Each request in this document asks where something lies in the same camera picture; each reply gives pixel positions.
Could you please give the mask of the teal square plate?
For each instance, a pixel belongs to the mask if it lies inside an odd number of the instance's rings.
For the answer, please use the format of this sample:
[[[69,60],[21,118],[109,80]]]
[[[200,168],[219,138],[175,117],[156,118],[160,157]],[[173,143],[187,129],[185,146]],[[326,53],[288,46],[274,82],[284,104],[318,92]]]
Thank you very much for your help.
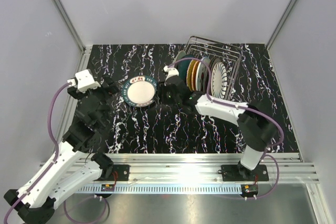
[[[187,70],[188,70],[188,67],[189,67],[191,61],[192,61],[191,59],[183,60],[183,61],[179,62],[178,65],[177,65],[177,70],[179,71],[179,76],[184,81],[184,83],[186,83]]]

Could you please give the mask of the yellow woven pattern plate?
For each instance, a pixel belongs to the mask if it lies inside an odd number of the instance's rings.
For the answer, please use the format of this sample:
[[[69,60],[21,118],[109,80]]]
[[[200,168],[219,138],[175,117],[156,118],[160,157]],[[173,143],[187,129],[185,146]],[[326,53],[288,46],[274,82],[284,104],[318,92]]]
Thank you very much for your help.
[[[187,69],[187,75],[186,75],[186,84],[188,88],[192,91],[192,72],[194,65],[197,63],[196,60],[191,60],[188,69]]]

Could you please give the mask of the orange woven basket plate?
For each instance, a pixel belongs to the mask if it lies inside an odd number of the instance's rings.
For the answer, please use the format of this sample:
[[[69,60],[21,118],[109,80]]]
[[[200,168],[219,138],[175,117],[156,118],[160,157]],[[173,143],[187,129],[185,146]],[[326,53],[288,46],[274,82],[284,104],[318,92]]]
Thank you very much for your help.
[[[196,91],[196,78],[197,78],[197,70],[200,62],[196,61],[194,64],[193,70],[192,70],[192,78],[191,78],[191,85],[192,85],[192,90]]]

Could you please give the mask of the white watermelon pattern plate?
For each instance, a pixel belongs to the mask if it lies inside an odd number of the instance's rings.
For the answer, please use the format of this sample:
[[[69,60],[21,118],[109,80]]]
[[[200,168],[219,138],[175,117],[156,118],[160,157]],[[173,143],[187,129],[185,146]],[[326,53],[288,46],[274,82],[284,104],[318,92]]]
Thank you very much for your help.
[[[199,63],[196,71],[196,81],[195,81],[195,87],[196,91],[204,91],[204,80],[205,80],[205,74],[207,73],[207,67],[210,63],[209,57],[203,57],[201,59],[203,63]]]

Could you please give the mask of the white green rimmed lettered plate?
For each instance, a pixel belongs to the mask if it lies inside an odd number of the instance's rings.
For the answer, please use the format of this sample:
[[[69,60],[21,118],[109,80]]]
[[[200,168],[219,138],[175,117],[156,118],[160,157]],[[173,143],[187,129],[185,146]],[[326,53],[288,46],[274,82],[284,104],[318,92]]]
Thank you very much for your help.
[[[132,107],[145,107],[154,102],[158,82],[149,76],[136,76],[129,79],[121,89],[125,103]]]

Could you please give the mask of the mint green flower plate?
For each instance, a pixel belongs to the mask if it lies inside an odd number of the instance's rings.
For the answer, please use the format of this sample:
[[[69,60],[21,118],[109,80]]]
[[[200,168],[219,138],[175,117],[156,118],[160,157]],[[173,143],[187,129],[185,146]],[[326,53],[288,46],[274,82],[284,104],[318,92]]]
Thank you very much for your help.
[[[176,63],[178,60],[182,59],[184,56],[186,56],[186,52],[184,50],[181,50],[177,56],[175,57],[173,63],[174,67],[177,68],[178,64]]]

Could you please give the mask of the white blue striped plate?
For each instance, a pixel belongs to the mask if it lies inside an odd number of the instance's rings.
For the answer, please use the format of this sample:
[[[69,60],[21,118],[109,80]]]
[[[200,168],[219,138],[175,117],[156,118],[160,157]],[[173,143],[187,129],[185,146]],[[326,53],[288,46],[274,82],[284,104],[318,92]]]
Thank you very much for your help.
[[[215,98],[224,99],[227,90],[227,71],[222,62],[213,65],[211,75],[211,94]]]

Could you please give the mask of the dark blue glazed plate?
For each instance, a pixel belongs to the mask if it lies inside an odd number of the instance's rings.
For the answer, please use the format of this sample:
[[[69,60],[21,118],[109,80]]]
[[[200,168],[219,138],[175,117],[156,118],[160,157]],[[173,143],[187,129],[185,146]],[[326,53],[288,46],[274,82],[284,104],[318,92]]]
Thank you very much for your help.
[[[207,82],[207,79],[208,79],[208,77],[209,77],[209,73],[210,73],[210,71],[211,71],[212,64],[213,64],[213,61],[214,61],[214,60],[215,60],[214,57],[209,58],[209,59],[208,59],[208,63],[207,63],[207,67],[205,67],[204,77],[205,77],[205,79],[206,79],[206,82]]]

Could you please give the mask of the grey reindeer pattern plate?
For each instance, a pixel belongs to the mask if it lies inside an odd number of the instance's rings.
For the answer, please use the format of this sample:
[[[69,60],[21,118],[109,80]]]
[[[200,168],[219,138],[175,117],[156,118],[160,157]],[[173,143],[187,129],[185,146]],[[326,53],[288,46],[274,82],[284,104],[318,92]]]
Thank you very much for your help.
[[[219,57],[214,57],[214,58],[211,59],[211,62],[210,62],[210,65],[209,65],[211,73],[209,74],[209,77],[211,77],[211,75],[212,75],[214,66],[219,62],[221,62],[221,59]]]

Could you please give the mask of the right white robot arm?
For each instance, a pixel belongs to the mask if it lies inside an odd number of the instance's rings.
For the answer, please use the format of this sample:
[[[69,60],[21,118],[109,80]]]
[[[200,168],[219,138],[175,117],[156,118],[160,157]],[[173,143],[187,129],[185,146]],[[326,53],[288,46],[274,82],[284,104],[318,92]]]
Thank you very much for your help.
[[[161,104],[176,105],[189,114],[214,117],[237,126],[246,147],[234,172],[242,180],[255,179],[256,168],[277,132],[270,117],[248,103],[234,103],[202,91],[191,91],[178,76],[160,82],[158,96]]]

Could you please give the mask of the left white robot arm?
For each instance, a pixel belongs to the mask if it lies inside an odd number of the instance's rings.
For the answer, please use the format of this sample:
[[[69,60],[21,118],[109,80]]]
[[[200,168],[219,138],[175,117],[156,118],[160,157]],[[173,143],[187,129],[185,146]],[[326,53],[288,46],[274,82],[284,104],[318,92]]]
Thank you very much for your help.
[[[55,101],[62,90],[78,100],[77,120],[57,142],[51,129],[51,116]],[[63,84],[49,106],[47,127],[55,151],[43,167],[24,186],[10,189],[4,199],[10,205],[3,222],[7,223],[16,211],[24,223],[46,223],[55,210],[73,193],[89,181],[108,180],[113,174],[113,161],[98,151],[84,167],[61,181],[65,172],[102,139],[109,127],[110,107],[107,100],[119,91],[108,76],[98,83],[89,74],[75,77]]]

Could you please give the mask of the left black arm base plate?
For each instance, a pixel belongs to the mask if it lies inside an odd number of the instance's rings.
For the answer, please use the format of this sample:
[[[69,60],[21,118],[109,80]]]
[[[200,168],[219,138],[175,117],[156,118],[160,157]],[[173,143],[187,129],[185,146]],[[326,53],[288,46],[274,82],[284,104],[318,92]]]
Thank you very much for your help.
[[[109,177],[109,180],[114,181],[116,178],[117,181],[127,182],[130,175],[130,165],[128,164],[114,164],[112,174]]]

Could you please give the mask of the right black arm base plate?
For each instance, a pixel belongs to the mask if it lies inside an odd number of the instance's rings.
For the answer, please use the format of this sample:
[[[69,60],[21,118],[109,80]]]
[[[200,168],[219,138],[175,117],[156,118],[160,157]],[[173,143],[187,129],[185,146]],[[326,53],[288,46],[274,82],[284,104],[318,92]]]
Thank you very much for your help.
[[[222,165],[217,171],[224,182],[267,182],[269,181],[266,165],[257,165],[254,170],[248,170],[238,164]]]

